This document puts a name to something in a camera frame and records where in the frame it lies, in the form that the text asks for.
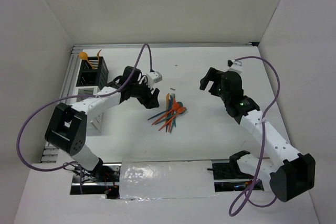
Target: black basket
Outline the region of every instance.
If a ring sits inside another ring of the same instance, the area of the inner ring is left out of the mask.
[[[97,57],[88,57],[88,59],[95,69],[87,61],[82,60],[76,86],[98,86],[101,90],[106,86],[109,76],[109,70],[107,69],[104,57],[99,57],[99,61]]]

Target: wiring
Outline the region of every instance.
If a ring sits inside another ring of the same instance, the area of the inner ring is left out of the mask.
[[[256,56],[245,56],[245,57],[241,57],[241,58],[238,58],[238,59],[235,59],[236,61],[239,61],[239,60],[245,60],[245,59],[258,59],[258,60],[262,60],[264,63],[266,63],[271,69],[272,71],[274,72],[274,75],[277,79],[277,92],[275,94],[275,97],[273,99],[273,101],[270,103],[270,105],[267,106],[267,108],[264,110],[263,112],[263,115],[262,115],[262,119],[265,117],[266,113],[268,112],[268,110],[273,106],[273,104],[277,101],[278,97],[279,97],[279,93],[280,93],[280,79],[279,79],[279,75],[278,73],[276,72],[275,68],[272,66],[272,64],[268,61],[268,60],[265,60],[261,57],[256,57]],[[261,123],[262,125],[262,142],[261,142],[261,149],[260,149],[260,156],[259,156],[259,161],[258,161],[258,165],[257,165],[257,169],[256,169],[256,172],[254,174],[254,177],[252,179],[252,182],[249,186],[247,186],[245,188],[245,190],[243,190],[238,196],[237,198],[234,199],[234,201],[232,202],[230,208],[229,208],[229,215],[231,217],[233,216],[236,216],[242,209],[243,207],[246,205],[247,202],[250,202],[252,205],[256,206],[256,207],[269,207],[271,206],[275,201],[276,201],[276,197],[274,198],[274,200],[272,202],[270,202],[269,204],[266,204],[264,206],[261,206],[261,205],[257,205],[253,202],[250,201],[250,196],[253,192],[253,188],[254,186],[257,184],[257,178],[258,178],[258,174],[259,174],[259,171],[260,171],[260,167],[261,167],[261,163],[263,161],[263,156],[264,156],[264,152],[265,152],[265,143],[266,143],[266,127],[265,127],[265,122],[262,121]],[[245,195],[245,199],[243,200],[243,202],[240,204],[240,206],[237,208],[236,211],[232,212],[233,211],[233,207],[234,205],[237,203],[238,199],[242,196],[242,195]]]
[[[103,94],[101,95],[100,97],[108,97],[110,95],[113,95],[119,91],[121,91],[126,85],[127,83],[131,80],[134,72],[135,72],[135,69],[137,68],[137,65],[139,63],[139,60],[142,56],[142,52],[144,51],[145,47],[148,47],[148,51],[149,51],[149,57],[150,57],[150,70],[153,71],[153,67],[152,67],[152,52],[151,52],[151,48],[150,46],[145,43],[143,44],[143,46],[141,47],[141,50],[139,52],[139,55],[138,55],[138,58],[136,59],[136,62],[134,64],[134,67],[130,73],[130,75],[128,76],[128,78],[126,79],[126,81],[124,82],[123,85],[120,86],[120,88],[118,88],[117,90],[111,92],[111,93],[108,93],[108,94]],[[80,168],[80,183],[79,183],[79,186],[80,186],[80,190],[81,190],[81,193],[82,193],[82,186],[81,186],[81,176],[82,176],[82,167],[80,164],[78,164],[76,161],[72,161],[72,162],[69,162],[69,163],[65,163],[63,164],[62,166],[59,166],[59,167],[55,167],[55,168],[49,168],[49,169],[45,169],[45,168],[39,168],[39,167],[36,167],[36,166],[33,166],[32,164],[28,163],[22,153],[21,153],[21,150],[20,150],[20,141],[21,141],[21,136],[23,134],[23,131],[25,129],[25,127],[27,126],[27,124],[29,123],[29,121],[37,114],[39,113],[41,110],[45,109],[46,107],[54,104],[54,103],[57,103],[57,102],[60,102],[60,101],[63,101],[63,100],[67,100],[67,99],[72,99],[72,98],[92,98],[92,97],[96,97],[94,94],[92,95],[88,95],[88,94],[81,94],[81,95],[70,95],[70,96],[67,96],[67,97],[62,97],[62,98],[59,98],[59,99],[55,99],[51,102],[48,102],[46,104],[44,104],[43,106],[39,107],[37,110],[35,110],[27,119],[26,121],[23,123],[19,133],[18,133],[18,136],[17,136],[17,139],[16,139],[16,153],[19,157],[19,159],[21,160],[21,162],[26,165],[28,168],[30,169],[33,169],[33,170],[36,170],[36,171],[39,171],[39,172],[53,172],[55,170],[60,170],[60,169],[63,169],[71,164],[77,164]]]

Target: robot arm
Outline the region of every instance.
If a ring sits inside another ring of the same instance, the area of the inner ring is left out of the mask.
[[[147,109],[159,107],[159,90],[153,89],[155,83],[162,80],[159,72],[149,72],[138,81],[141,74],[136,69],[131,80],[119,92],[116,91],[129,77],[133,67],[126,67],[122,76],[107,84],[96,97],[87,98],[71,105],[60,103],[55,107],[50,119],[45,139],[47,142],[66,152],[77,161],[90,175],[99,178],[106,172],[103,161],[85,144],[87,122],[105,110],[117,106],[130,97],[137,98]]]
[[[228,61],[228,66],[226,72],[210,68],[201,80],[200,89],[205,90],[212,81],[209,92],[220,97],[227,113],[261,144],[264,119],[256,102],[244,95],[240,77],[242,63]],[[268,121],[265,121],[265,128],[265,152],[270,160],[262,161],[258,178],[262,180],[265,190],[272,190],[278,199],[286,202],[314,187],[315,160],[310,154],[302,155],[291,146]],[[241,172],[255,173],[258,158],[247,151],[232,157],[230,161],[235,162]]]

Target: white wall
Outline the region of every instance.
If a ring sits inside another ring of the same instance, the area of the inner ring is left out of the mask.
[[[335,3],[281,0],[259,46],[279,72],[279,105],[292,143],[316,159],[311,196],[321,224],[336,220]]]
[[[75,44],[260,41],[279,0],[46,0]]]
[[[71,40],[42,0],[0,0],[0,223],[12,223],[28,169],[15,150],[23,121],[35,108],[57,98],[67,69]],[[38,162],[51,110],[24,134],[22,150]]]

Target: plastic sheet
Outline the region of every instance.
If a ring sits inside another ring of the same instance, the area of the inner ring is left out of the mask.
[[[120,198],[203,198],[215,196],[211,161],[123,162]]]

